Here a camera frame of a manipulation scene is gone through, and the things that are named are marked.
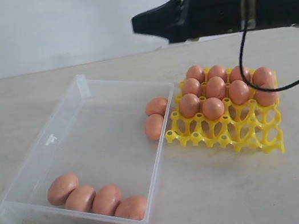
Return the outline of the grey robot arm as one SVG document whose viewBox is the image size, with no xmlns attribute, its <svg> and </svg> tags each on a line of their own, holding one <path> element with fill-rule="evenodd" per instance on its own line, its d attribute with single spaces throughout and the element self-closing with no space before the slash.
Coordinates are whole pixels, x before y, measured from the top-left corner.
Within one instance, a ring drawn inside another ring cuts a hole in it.
<svg viewBox="0 0 299 224">
<path fill-rule="evenodd" d="M 299 27 L 299 0 L 170 0 L 131 23 L 134 33 L 171 44 L 244 29 Z"/>
</svg>

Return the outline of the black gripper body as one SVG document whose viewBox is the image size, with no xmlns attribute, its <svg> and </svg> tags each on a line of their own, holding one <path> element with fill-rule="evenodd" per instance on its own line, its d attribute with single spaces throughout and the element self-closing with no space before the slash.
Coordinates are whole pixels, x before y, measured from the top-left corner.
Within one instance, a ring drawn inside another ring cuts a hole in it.
<svg viewBox="0 0 299 224">
<path fill-rule="evenodd" d="M 240 0 L 176 0 L 183 41 L 242 32 Z"/>
</svg>

